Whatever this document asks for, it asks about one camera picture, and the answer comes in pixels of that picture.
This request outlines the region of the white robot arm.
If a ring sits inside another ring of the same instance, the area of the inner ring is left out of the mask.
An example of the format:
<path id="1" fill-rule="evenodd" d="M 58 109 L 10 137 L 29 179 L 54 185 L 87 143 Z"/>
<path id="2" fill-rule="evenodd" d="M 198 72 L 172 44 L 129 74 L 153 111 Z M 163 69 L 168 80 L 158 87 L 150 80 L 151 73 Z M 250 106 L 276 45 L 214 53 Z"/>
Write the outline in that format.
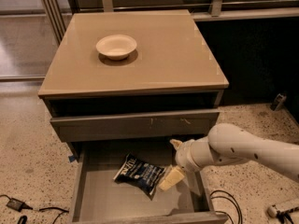
<path id="1" fill-rule="evenodd" d="M 230 123 L 213 126 L 208 135 L 182 142 L 171 139 L 176 150 L 176 166 L 169 169 L 158 185 L 167 191 L 187 173 L 196 173 L 206 166 L 236 165 L 256 161 L 297 182 L 299 180 L 299 146 L 264 139 Z"/>

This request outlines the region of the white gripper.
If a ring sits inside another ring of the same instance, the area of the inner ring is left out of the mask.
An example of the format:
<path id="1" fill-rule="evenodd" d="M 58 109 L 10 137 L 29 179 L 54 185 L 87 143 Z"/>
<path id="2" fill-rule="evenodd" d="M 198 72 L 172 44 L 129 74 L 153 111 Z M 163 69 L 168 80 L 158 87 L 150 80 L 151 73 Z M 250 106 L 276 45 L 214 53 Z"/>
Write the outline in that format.
<path id="1" fill-rule="evenodd" d="M 171 139 L 170 144 L 176 150 L 175 161 L 178 166 L 167 168 L 165 176 L 158 185 L 162 191 L 167 191 L 180 182 L 185 177 L 184 172 L 195 173 L 205 166 L 205 138 L 191 139 L 185 142 Z"/>

